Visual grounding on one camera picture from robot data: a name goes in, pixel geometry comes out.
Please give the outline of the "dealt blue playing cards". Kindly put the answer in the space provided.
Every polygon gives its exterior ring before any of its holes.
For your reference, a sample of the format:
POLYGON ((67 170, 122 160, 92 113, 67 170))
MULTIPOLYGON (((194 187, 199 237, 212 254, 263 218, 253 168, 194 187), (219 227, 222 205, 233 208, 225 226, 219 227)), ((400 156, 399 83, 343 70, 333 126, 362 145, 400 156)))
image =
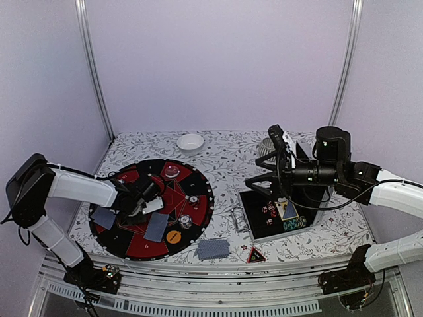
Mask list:
POLYGON ((151 242, 161 242, 168 218, 168 214, 153 213, 146 228, 144 239, 151 242))

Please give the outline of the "orange big blind button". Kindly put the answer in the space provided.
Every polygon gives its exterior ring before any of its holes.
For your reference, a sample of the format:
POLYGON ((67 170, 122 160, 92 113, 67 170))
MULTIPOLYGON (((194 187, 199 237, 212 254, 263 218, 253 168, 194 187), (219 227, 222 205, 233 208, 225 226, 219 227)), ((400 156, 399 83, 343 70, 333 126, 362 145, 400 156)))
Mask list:
POLYGON ((182 240, 181 232, 177 230, 169 231, 166 235, 166 241, 169 244, 178 244, 182 240))

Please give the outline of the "red black 100 chip stack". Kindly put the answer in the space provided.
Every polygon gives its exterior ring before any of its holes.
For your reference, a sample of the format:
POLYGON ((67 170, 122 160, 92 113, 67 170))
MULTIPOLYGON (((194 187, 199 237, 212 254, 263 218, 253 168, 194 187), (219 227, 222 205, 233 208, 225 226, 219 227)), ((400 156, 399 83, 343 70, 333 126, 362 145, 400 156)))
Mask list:
POLYGON ((192 195, 188 198, 188 202, 191 206, 193 206, 194 208, 197 208, 197 206, 199 206, 200 204, 200 199, 199 197, 192 195))

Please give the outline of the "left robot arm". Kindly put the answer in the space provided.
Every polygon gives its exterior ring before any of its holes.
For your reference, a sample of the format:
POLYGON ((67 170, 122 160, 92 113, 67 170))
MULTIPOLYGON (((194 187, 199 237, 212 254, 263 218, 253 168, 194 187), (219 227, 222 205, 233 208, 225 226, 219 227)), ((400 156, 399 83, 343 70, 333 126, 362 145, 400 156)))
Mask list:
POLYGON ((55 254, 85 287, 98 281, 98 272, 87 262, 85 254, 48 211, 52 207, 90 203, 117 213, 123 221, 140 221, 161 210, 162 189, 152 175, 139 175, 126 183, 122 171, 109 176, 87 174, 48 162, 44 155, 34 153, 9 179, 6 195, 9 202, 7 221, 26 229, 48 251, 55 254))

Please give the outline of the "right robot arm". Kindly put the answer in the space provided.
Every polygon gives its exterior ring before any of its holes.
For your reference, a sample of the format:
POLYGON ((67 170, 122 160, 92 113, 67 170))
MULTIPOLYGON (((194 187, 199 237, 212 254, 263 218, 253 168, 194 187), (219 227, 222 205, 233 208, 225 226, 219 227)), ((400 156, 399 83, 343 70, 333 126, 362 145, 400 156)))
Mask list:
POLYGON ((329 186, 348 203, 388 207, 422 217, 422 184, 371 163, 352 162, 347 131, 334 126, 319 128, 310 159, 296 156, 280 126, 271 126, 268 135, 275 149, 256 160, 267 173, 245 181, 248 188, 263 196, 284 198, 304 209, 306 205, 291 196, 295 188, 329 186))

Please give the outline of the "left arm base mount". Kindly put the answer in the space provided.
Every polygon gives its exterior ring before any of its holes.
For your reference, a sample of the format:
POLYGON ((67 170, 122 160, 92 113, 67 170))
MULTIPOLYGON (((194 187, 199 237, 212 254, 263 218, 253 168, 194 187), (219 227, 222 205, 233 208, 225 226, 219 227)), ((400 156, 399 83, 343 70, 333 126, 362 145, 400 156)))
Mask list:
POLYGON ((78 264, 72 268, 65 266, 65 271, 63 280, 84 291, 93 290, 116 295, 122 280, 119 269, 110 264, 102 268, 95 268, 90 264, 78 264))

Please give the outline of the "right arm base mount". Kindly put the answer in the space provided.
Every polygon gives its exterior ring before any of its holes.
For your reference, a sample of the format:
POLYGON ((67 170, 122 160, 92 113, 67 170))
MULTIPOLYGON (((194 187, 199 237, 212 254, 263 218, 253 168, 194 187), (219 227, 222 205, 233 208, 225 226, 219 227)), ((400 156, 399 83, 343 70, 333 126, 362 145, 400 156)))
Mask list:
POLYGON ((348 264, 345 269, 337 271, 326 270, 317 278, 324 295, 371 286, 375 282, 375 274, 364 264, 348 264))

